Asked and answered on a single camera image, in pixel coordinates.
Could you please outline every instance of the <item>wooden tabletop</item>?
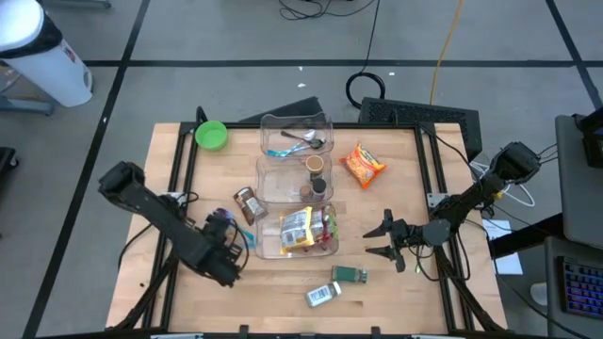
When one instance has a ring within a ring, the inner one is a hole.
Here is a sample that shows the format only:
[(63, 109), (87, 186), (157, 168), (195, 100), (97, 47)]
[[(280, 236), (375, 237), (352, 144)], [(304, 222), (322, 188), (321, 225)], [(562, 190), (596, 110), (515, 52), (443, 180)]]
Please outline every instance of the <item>wooden tabletop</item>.
[[(145, 165), (146, 185), (155, 193), (165, 192), (168, 187), (178, 129), (178, 124), (155, 126)], [(443, 140), (459, 150), (464, 149), (457, 124), (436, 124), (436, 130)], [(258, 130), (230, 130), (229, 143), (221, 151), (209, 153), (199, 150), (192, 191), (201, 198), (188, 208), (189, 217), (204, 220), (217, 207), (223, 207), (236, 212), (239, 224), (251, 230), (233, 200), (233, 194), (244, 186), (255, 186), (255, 162), (261, 156), (259, 139)], [(415, 273), (414, 256), (403, 250), (407, 268), (403, 273), (397, 273), (394, 263), (365, 253), (365, 248), (387, 245), (388, 237), (362, 238), (362, 234), (381, 223), (384, 208), (391, 208), (395, 219), (404, 218), (418, 225), (428, 221), (414, 132), (336, 129), (334, 139), (331, 152), (334, 195), (331, 201), (337, 209), (338, 252), (321, 258), (283, 260), (263, 260), (252, 252), (246, 269), (241, 273), (241, 280), (235, 283), (234, 288), (221, 287), (180, 265), (170, 331), (234, 332), (238, 331), (239, 325), (247, 324), (252, 332), (367, 333), (371, 326), (381, 327), (383, 333), (447, 332), (439, 284)], [(429, 141), (426, 137), (424, 140), (433, 191), (437, 192)], [(387, 169), (368, 189), (362, 189), (337, 162), (358, 141), (387, 164)], [(472, 184), (469, 169), (453, 150), (443, 144), (439, 148), (448, 191), (463, 192)], [(180, 189), (185, 176), (187, 151), (183, 157)], [(478, 212), (472, 212), (468, 218), (481, 224)], [(146, 224), (144, 218), (133, 216), (128, 237)], [(466, 223), (460, 234), (471, 268), (467, 286), (490, 316), (500, 326), (506, 327), (484, 232)], [(148, 285), (157, 235), (153, 228), (124, 255), (108, 314), (108, 326), (125, 317), (144, 291), (142, 284)], [(317, 308), (307, 306), (305, 294), (329, 282), (333, 265), (359, 264), (368, 270), (367, 284), (342, 283), (340, 297)], [(428, 274), (436, 276), (433, 258), (424, 259), (421, 264)], [(458, 295), (454, 286), (449, 285), (457, 327), (462, 328)], [(161, 290), (157, 295), (154, 325), (159, 323), (158, 310), (161, 310), (163, 297)]]

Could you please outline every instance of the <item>gray floor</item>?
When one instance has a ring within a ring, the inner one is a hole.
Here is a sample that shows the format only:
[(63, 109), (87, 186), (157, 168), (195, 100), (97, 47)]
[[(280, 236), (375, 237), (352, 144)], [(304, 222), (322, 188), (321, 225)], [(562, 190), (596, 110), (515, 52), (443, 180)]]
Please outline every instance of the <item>gray floor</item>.
[[(346, 12), (366, 1), (337, 1), (333, 11)], [(50, 17), (82, 58), (119, 60), (141, 0), (114, 0), (110, 10), (46, 3)], [(601, 2), (556, 3), (582, 58), (603, 60), (603, 27), (597, 20)], [(302, 22), (285, 21), (278, 8), (276, 0), (151, 0), (133, 59), (361, 59), (366, 55), (373, 8), (349, 18)], [(371, 57), (437, 59), (454, 9), (455, 2), (446, 0), (382, 0)], [(447, 59), (571, 57), (544, 1), (466, 0)], [(432, 68), (368, 70), (383, 78), (388, 98), (429, 101)], [(4, 235), (0, 329), (7, 338), (23, 333), (116, 73), (115, 68), (92, 71), (95, 95), (85, 105), (58, 107), (50, 118), (0, 113), (0, 145), (15, 147), (22, 158), (22, 165), (3, 187), (0, 203)], [(105, 325), (130, 216), (101, 199), (96, 181), (120, 160), (143, 163), (155, 123), (190, 121), (197, 105), (210, 119), (238, 121), (313, 95), (335, 121), (356, 121), (358, 111), (348, 103), (344, 84), (357, 71), (357, 67), (128, 68), (39, 335), (98, 331)], [(589, 73), (603, 88), (603, 69)], [(44, 96), (26, 82), (13, 92)], [(355, 97), (378, 95), (374, 84), (362, 80), (354, 83), (352, 92)], [(555, 116), (593, 110), (576, 68), (444, 68), (435, 103), (479, 110), (483, 153), (489, 156), (513, 140), (543, 149), (554, 143)], [(530, 222), (560, 211), (554, 162), (528, 188), (537, 201), (535, 208), (505, 200), (500, 205)], [(512, 225), (522, 227), (513, 220)], [(544, 279), (543, 256), (542, 249), (522, 252), (524, 276), (504, 279), (527, 295), (532, 283)], [(512, 329), (546, 333), (542, 318), (504, 286), (500, 289)]]

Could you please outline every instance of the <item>transparent plastic bin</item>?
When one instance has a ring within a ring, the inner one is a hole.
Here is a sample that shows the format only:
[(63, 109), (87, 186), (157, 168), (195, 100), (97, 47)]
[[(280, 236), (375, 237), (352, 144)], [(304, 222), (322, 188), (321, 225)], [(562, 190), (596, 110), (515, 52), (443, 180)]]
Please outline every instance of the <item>transparent plastic bin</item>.
[(255, 255), (262, 259), (290, 259), (319, 257), (337, 252), (339, 250), (339, 240), (336, 236), (326, 243), (281, 253), (281, 217), (286, 217), (300, 211), (306, 206), (311, 206), (314, 210), (315, 208), (322, 208), (327, 205), (333, 208), (333, 214), (336, 215), (336, 211), (330, 202), (264, 203), (264, 206), (268, 210), (268, 215), (255, 223)]
[(268, 155), (268, 150), (288, 150), (299, 142), (303, 142), (292, 137), (281, 136), (282, 131), (287, 131), (294, 136), (303, 137), (310, 129), (316, 131), (315, 138), (323, 139), (325, 141), (324, 145), (319, 149), (307, 148), (303, 151), (291, 153), (287, 157), (320, 155), (330, 152), (334, 146), (333, 123), (331, 122), (331, 118), (323, 112), (313, 116), (282, 118), (267, 114), (262, 118), (260, 123), (262, 153)]
[[(324, 161), (321, 178), (327, 183), (323, 201), (333, 196), (333, 176), (331, 157), (320, 155)], [(262, 202), (302, 202), (300, 188), (312, 186), (310, 172), (305, 166), (307, 156), (273, 157), (260, 156), (256, 163), (255, 196)]]

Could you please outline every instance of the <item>white trash can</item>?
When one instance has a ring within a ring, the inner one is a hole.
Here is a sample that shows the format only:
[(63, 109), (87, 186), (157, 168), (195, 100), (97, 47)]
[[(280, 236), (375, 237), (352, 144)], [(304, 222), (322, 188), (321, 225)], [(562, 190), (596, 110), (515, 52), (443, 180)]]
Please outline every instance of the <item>white trash can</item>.
[(92, 74), (36, 0), (0, 0), (0, 59), (61, 105), (92, 97)]

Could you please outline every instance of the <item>green bowl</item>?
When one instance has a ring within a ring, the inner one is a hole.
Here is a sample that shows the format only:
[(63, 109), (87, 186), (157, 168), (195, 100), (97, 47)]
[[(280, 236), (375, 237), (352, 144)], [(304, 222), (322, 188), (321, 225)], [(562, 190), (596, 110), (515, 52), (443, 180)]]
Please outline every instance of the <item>green bowl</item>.
[(228, 130), (219, 121), (206, 121), (195, 131), (195, 141), (201, 148), (217, 151), (226, 145)]

